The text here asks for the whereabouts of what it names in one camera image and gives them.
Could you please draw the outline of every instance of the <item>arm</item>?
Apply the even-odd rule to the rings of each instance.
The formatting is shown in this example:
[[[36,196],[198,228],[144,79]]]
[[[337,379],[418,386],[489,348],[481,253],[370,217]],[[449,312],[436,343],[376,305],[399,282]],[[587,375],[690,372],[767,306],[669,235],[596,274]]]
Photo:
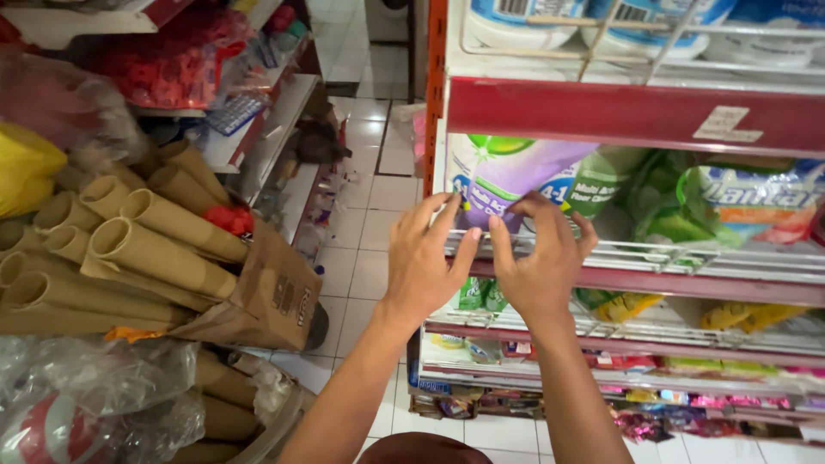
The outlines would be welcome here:
[[[449,201],[430,226],[434,211]],[[465,235],[453,265],[444,259],[460,196],[441,193],[404,213],[390,230],[387,293],[352,353],[318,395],[280,455],[281,463],[352,462],[407,340],[464,284],[481,230]]]
[[[541,195],[526,196],[511,211],[533,218],[535,251],[514,260],[507,227],[499,217],[491,216],[496,278],[527,324],[539,355],[547,429],[556,462],[632,464],[584,361],[568,310],[578,270],[598,242],[596,231],[574,213],[573,221],[582,228],[582,237],[575,240],[561,210]]]

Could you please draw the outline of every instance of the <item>plastic container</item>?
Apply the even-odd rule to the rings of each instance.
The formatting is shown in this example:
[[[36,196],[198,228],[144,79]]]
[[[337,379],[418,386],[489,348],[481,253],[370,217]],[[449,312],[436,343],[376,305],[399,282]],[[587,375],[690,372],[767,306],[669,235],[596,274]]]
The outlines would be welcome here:
[[[586,7],[587,0],[472,0],[467,30],[488,47],[552,50],[567,42],[578,27],[528,25],[526,18],[582,17]]]
[[[700,0],[693,23],[703,25],[721,24],[728,16],[736,0]],[[611,0],[591,0],[585,13],[586,17],[602,19],[610,10]],[[691,5],[688,0],[623,0],[616,13],[617,21],[642,21],[652,23],[676,24],[681,15]],[[596,27],[583,27],[582,38],[592,48],[596,39]],[[599,54],[641,56],[654,59],[667,43],[669,32],[641,31],[632,29],[607,30],[598,45]],[[676,41],[667,52],[670,59],[694,59],[708,46],[707,34],[688,32]]]
[[[739,0],[726,26],[825,27],[825,0]],[[804,68],[825,40],[713,34],[703,56],[712,61]]]

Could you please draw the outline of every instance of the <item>hand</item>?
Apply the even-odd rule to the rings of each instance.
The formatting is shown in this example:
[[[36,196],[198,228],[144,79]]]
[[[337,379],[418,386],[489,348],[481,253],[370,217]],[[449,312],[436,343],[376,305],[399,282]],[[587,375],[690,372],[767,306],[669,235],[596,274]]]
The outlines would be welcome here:
[[[535,250],[530,256],[513,260],[507,227],[500,217],[491,215],[490,235],[498,285],[528,327],[542,324],[541,320],[546,317],[558,320],[559,311],[568,314],[570,290],[578,271],[599,241],[593,224],[573,213],[571,219],[582,228],[582,237],[575,239],[559,207],[538,192],[527,194],[510,206],[510,211],[533,218]]]
[[[432,213],[447,202],[430,226]],[[374,318],[400,326],[409,336],[433,311],[464,285],[479,247],[481,229],[467,231],[452,266],[444,243],[453,226],[461,195],[439,193],[407,210],[389,232],[389,284]]]

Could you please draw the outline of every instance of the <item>yellow plastic bag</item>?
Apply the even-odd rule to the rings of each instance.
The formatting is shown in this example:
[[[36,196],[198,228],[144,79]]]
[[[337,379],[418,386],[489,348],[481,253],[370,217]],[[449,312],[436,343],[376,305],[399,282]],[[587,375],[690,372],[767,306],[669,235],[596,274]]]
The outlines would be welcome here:
[[[65,153],[35,132],[0,122],[0,218],[39,210],[66,162]]]

